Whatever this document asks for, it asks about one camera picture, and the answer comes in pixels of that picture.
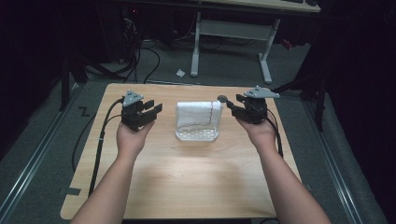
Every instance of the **human arm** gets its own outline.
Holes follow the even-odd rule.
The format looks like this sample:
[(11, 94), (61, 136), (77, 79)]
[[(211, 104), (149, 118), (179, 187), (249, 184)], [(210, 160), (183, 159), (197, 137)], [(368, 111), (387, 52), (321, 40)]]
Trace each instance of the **human arm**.
[(145, 145), (154, 121), (134, 132), (120, 123), (117, 129), (118, 155), (71, 223), (121, 223), (131, 186), (134, 162)]
[(262, 170), (280, 223), (331, 223), (276, 150), (276, 134), (266, 120), (254, 125), (237, 119), (259, 153)]

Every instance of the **gray carpet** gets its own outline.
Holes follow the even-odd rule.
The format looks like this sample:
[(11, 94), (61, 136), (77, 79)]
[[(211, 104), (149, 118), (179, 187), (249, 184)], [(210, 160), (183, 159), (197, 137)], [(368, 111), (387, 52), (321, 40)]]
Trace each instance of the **gray carpet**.
[[(146, 47), (154, 42), (145, 43)], [(260, 43), (245, 45), (255, 49)], [(216, 43), (205, 46), (216, 47)], [(200, 74), (190, 77), (191, 46), (174, 45), (172, 48), (158, 44), (155, 50), (161, 58), (159, 67), (148, 79), (151, 83), (185, 83), (218, 86), (252, 87), (261, 85), (270, 89), (279, 87), (294, 79), (296, 72), (304, 59), (309, 46), (286, 50), (282, 46), (274, 45), (268, 63), (273, 74), (273, 84), (263, 84), (262, 73), (255, 53), (244, 53), (240, 48), (233, 51), (235, 45), (221, 45), (220, 48), (201, 51)], [(149, 50), (141, 50), (140, 63), (137, 66), (139, 83), (143, 81), (156, 65), (157, 57)], [(106, 64), (110, 69), (118, 69), (122, 65)], [(176, 71), (182, 69), (187, 74), (176, 76)], [(131, 75), (128, 82), (133, 82)], [(72, 155), (78, 136), (96, 112), (100, 100), (108, 83), (114, 82), (102, 76), (90, 76), (70, 109), (64, 115), (58, 131), (49, 144), (49, 151), (28, 188), (22, 194), (8, 223), (67, 223), (60, 218), (60, 211), (64, 201), (63, 188), (67, 188), (73, 177)], [(299, 168), (302, 180), (311, 193), (317, 198), (329, 215), (332, 223), (349, 223), (345, 208), (340, 200), (328, 167), (321, 152), (316, 130), (311, 118), (307, 115), (304, 104), (300, 102), (296, 91), (287, 91), (276, 100), (282, 122), (284, 124), (290, 146)], [(40, 143), (44, 133), (58, 113), (61, 99), (60, 84), (52, 91), (46, 102), (40, 106), (29, 120), (19, 140), (7, 156), (0, 162), (0, 201), (3, 202)], [(90, 127), (82, 135), (77, 147), (76, 161), (78, 161)], [(347, 142), (340, 128), (336, 116), (332, 111), (331, 102), (327, 102), (324, 117), (324, 133), (328, 139), (340, 169), (345, 175), (346, 182), (352, 190), (358, 208), (362, 213), (362, 223), (387, 223), (381, 210), (375, 202), (359, 165), (353, 158)], [(252, 219), (252, 223), (259, 223), (259, 219)]]

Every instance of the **forearm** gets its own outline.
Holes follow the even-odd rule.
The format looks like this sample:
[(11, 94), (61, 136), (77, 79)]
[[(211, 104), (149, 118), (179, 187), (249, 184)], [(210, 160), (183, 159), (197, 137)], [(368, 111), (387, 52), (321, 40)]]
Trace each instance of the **forearm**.
[(266, 147), (258, 148), (262, 169), (281, 223), (330, 223), (317, 201), (278, 155), (275, 144), (262, 147)]
[(72, 223), (121, 223), (133, 167), (133, 161), (117, 158)]

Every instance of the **hand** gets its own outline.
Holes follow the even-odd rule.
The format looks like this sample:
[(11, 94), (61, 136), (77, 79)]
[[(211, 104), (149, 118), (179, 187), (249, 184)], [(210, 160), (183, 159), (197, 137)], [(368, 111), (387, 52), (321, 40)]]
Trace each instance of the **hand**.
[(127, 125), (120, 122), (117, 129), (117, 147), (119, 158), (135, 161), (143, 149), (146, 137), (154, 125), (154, 121), (145, 125), (139, 132), (132, 131)]
[[(272, 115), (268, 114), (268, 119), (275, 123)], [(257, 148), (259, 153), (264, 148), (275, 148), (276, 132), (268, 120), (261, 124), (249, 124), (241, 119), (236, 120), (247, 131), (250, 142)]]

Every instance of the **desk leg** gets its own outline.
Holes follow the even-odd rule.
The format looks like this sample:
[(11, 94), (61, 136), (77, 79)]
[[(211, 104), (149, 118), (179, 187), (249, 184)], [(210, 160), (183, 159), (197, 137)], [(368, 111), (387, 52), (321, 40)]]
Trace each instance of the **desk leg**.
[(267, 57), (270, 52), (271, 46), (274, 42), (274, 38), (275, 38), (277, 27), (279, 26), (279, 23), (280, 23), (280, 19), (275, 20), (274, 25), (271, 29), (270, 34), (269, 34), (265, 52), (259, 54), (260, 65), (262, 66), (262, 75), (264, 76), (264, 82), (266, 84), (272, 83), (271, 74), (270, 74), (270, 71), (268, 69), (268, 64), (267, 64)]
[(197, 12), (197, 22), (195, 27), (195, 46), (194, 46), (194, 52), (192, 53), (192, 62), (191, 62), (192, 77), (198, 76), (200, 32), (201, 32), (201, 12)]

